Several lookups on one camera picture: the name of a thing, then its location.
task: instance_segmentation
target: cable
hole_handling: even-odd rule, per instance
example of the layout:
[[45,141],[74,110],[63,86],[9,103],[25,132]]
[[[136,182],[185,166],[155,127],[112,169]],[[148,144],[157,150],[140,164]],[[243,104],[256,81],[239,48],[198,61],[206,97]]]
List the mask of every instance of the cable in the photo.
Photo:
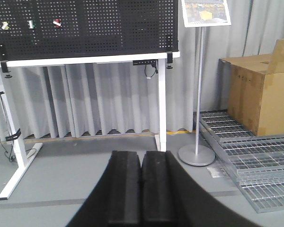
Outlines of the cable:
[[31,148],[31,149],[28,149],[26,151],[30,151],[30,150],[35,150],[33,154],[31,154],[30,156],[28,156],[27,158],[30,158],[32,157],[36,152],[37,152],[37,149],[36,148]]
[[[0,95],[0,101],[1,101],[1,103],[2,103],[2,106],[4,107],[1,95]],[[3,149],[4,149],[4,155],[5,155],[5,157],[9,160],[9,162],[16,162],[16,156],[15,156],[15,155],[12,155],[12,152],[13,152],[13,149],[14,149],[14,142],[12,141],[12,146],[11,146],[10,151],[8,151],[8,150],[3,146],[1,140],[0,140],[0,145],[3,147]]]
[[152,78],[153,75],[155,75],[155,73],[157,72],[157,69],[155,68],[155,71],[154,71],[153,74],[149,77],[149,76],[147,76],[147,74],[146,74],[146,66],[147,66],[147,65],[145,65],[145,68],[144,68],[144,74],[145,74],[146,78]]

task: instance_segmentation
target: poster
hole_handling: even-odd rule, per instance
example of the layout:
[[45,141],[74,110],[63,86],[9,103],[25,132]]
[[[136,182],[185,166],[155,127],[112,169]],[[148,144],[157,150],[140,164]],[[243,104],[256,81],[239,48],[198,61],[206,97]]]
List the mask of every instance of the poster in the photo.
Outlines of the poster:
[[182,0],[185,27],[231,25],[226,0]]

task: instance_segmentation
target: sign stand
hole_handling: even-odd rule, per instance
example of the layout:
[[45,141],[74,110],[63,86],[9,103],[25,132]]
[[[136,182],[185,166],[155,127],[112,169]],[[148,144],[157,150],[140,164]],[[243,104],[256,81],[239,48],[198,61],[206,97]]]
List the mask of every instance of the sign stand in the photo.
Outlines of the sign stand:
[[211,3],[209,4],[206,0],[182,0],[184,25],[185,27],[198,27],[200,40],[195,144],[186,145],[178,151],[179,158],[192,166],[207,166],[215,159],[212,149],[199,145],[205,33],[209,26],[231,25],[226,0],[212,0]]
[[200,134],[200,104],[201,104],[201,85],[204,60],[204,41],[207,27],[199,27],[200,30],[200,52],[199,52],[199,76],[198,76],[198,97],[197,97],[197,115],[195,126],[195,144],[189,144],[180,148],[179,158],[192,166],[207,166],[214,161],[215,154],[213,150],[203,145],[199,145]]

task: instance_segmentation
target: white table leg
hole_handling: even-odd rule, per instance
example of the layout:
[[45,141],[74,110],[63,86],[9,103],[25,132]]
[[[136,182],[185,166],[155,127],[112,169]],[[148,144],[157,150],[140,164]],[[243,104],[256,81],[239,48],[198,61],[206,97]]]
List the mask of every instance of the white table leg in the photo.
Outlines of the white table leg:
[[[5,91],[6,90],[3,85],[2,75],[0,73],[0,92],[3,92],[3,94],[1,94],[3,101],[2,108],[5,108],[6,110],[11,133],[15,134],[19,129],[18,117],[13,98],[7,98]],[[14,153],[17,158],[18,169],[15,171],[9,182],[5,185],[3,191],[0,193],[0,200],[7,200],[10,197],[41,147],[42,143],[36,143],[29,154],[26,154],[23,136],[20,135],[18,139],[14,140]]]
[[158,151],[166,151],[165,59],[159,59],[159,135],[155,135]]

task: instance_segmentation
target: box flap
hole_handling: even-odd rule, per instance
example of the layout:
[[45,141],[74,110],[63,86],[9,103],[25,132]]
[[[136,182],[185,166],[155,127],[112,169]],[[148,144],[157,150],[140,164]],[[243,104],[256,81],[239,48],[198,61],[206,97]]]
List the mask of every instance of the box flap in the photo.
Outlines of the box flap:
[[274,52],[267,69],[268,74],[284,72],[284,39],[276,41]]
[[261,54],[248,57],[222,58],[222,60],[231,64],[237,64],[242,62],[269,62],[270,58],[271,54]]
[[250,71],[259,72],[265,74],[268,68],[269,62],[237,62],[233,65],[240,66]]

